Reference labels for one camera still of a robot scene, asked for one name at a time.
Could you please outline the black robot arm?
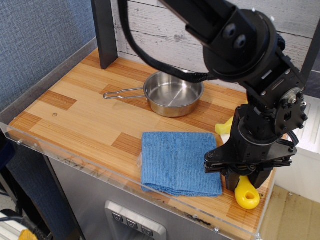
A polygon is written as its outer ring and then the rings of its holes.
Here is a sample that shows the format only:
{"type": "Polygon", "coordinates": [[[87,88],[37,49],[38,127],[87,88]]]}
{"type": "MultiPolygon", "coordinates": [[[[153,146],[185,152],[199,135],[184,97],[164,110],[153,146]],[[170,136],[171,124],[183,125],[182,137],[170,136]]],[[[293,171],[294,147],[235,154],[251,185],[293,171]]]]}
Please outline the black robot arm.
{"type": "Polygon", "coordinates": [[[284,43],[265,14],[225,0],[163,4],[201,42],[208,78],[246,89],[247,104],[236,108],[227,143],[205,155],[205,171],[221,173],[230,191],[240,176],[259,188],[274,168],[289,166],[297,153],[282,137],[307,120],[305,78],[284,55],[284,43]]]}

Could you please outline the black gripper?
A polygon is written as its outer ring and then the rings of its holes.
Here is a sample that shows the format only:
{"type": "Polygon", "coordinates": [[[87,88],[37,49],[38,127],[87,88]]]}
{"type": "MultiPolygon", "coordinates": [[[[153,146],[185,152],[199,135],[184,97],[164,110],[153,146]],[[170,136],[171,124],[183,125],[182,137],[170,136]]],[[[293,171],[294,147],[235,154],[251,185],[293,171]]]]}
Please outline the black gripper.
{"type": "Polygon", "coordinates": [[[248,176],[255,189],[259,189],[273,168],[291,165],[291,156],[297,153],[297,136],[290,131],[291,141],[273,135],[262,139],[269,129],[249,104],[236,108],[229,140],[221,147],[205,154],[206,173],[220,172],[225,176],[226,189],[234,192],[240,176],[248,176]]]}

